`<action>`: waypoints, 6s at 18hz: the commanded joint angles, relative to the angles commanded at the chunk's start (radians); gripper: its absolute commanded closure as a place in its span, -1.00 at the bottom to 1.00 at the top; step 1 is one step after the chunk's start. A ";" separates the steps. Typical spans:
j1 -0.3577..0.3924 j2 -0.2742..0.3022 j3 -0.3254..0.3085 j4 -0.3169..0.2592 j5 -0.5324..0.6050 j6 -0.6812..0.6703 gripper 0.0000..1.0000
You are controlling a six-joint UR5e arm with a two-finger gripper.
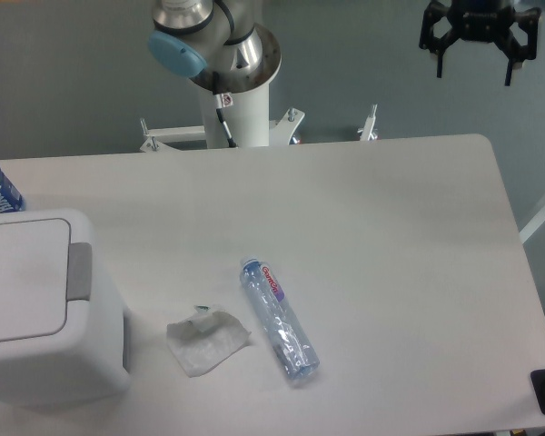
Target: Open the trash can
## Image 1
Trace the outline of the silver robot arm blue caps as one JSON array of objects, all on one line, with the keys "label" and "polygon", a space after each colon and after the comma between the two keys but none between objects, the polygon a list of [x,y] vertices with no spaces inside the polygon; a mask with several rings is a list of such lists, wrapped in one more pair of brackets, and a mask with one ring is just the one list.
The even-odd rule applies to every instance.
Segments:
[{"label": "silver robot arm blue caps", "polygon": [[[538,7],[512,1],[431,1],[423,12],[419,47],[437,61],[457,41],[495,45],[507,58],[505,84],[537,56]],[[252,1],[155,1],[148,49],[166,70],[214,94],[243,93],[266,83],[280,67],[273,35],[255,20]]]}]

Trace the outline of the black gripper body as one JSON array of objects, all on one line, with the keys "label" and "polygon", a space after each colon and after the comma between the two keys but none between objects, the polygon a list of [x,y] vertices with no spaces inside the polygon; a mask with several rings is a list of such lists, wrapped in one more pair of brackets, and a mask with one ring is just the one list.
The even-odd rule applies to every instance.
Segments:
[{"label": "black gripper body", "polygon": [[514,19],[512,1],[451,1],[446,14],[451,25],[448,36],[452,43],[496,43],[507,40]]}]

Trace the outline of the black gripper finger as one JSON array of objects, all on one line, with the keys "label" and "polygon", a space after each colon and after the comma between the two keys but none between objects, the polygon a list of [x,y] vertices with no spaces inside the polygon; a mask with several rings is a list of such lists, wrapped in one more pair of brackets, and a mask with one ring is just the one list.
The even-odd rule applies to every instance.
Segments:
[{"label": "black gripper finger", "polygon": [[[445,19],[450,28],[441,36],[435,34],[436,26]],[[461,37],[461,30],[456,26],[455,10],[440,1],[430,1],[426,6],[419,39],[419,48],[427,50],[436,60],[436,76],[442,78],[443,58],[446,51]]]},{"label": "black gripper finger", "polygon": [[[541,9],[539,7],[517,12],[513,6],[507,6],[497,13],[497,28],[493,31],[493,43],[508,59],[505,86],[510,86],[515,69],[521,67],[525,61],[536,58],[540,19]],[[516,25],[526,35],[525,44],[522,44],[512,32],[513,25]]]}]

